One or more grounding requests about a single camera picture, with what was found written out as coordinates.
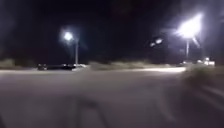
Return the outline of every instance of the asphalt pavement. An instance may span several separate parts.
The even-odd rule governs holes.
[[[0,71],[0,127],[223,128],[180,73]]]

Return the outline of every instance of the bright light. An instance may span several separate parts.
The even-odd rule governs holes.
[[[205,60],[206,60],[206,61],[209,61],[210,59],[209,59],[209,57],[206,57]]]
[[[198,63],[202,63],[202,61],[201,60],[198,60]]]
[[[196,15],[194,18],[181,24],[177,33],[184,38],[194,38],[201,31],[202,14]]]
[[[71,32],[65,32],[65,33],[64,33],[64,39],[65,39],[66,41],[71,41],[71,40],[73,40],[73,34],[72,34]]]
[[[157,43],[157,44],[161,44],[162,42],[163,42],[162,39],[157,39],[157,40],[156,40],[156,43]]]
[[[186,71],[185,67],[180,68],[149,68],[149,69],[143,69],[144,71],[153,71],[153,72],[169,72],[169,73],[178,73],[178,72],[184,72]]]

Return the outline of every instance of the night sky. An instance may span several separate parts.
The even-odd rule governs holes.
[[[169,58],[181,61],[184,56],[183,45],[173,48],[170,38],[160,33],[178,23],[182,0],[1,1],[2,59],[70,63],[75,47],[62,43],[62,28],[79,35],[82,63],[142,59],[165,63]],[[149,43],[157,38],[164,38],[165,44],[150,48]],[[169,48],[179,48],[179,53]]]

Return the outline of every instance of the light pole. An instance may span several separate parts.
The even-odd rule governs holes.
[[[189,58],[190,40],[195,41],[195,36],[201,31],[202,14],[194,16],[183,22],[177,30],[177,34],[186,39],[186,59]]]
[[[78,45],[78,39],[73,35],[73,33],[72,32],[70,32],[70,31],[64,31],[63,32],[63,39],[65,40],[65,42],[66,42],[66,45],[67,46],[69,46],[70,47],[70,45],[72,45],[74,42],[75,42],[75,64],[76,64],[76,66],[78,65],[78,60],[79,60],[79,58],[78,58],[78,54],[79,54],[79,45]]]

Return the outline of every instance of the dark car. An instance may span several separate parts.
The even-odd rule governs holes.
[[[46,64],[39,64],[37,69],[38,70],[72,70],[74,66],[70,66],[68,64],[62,65],[46,65]]]

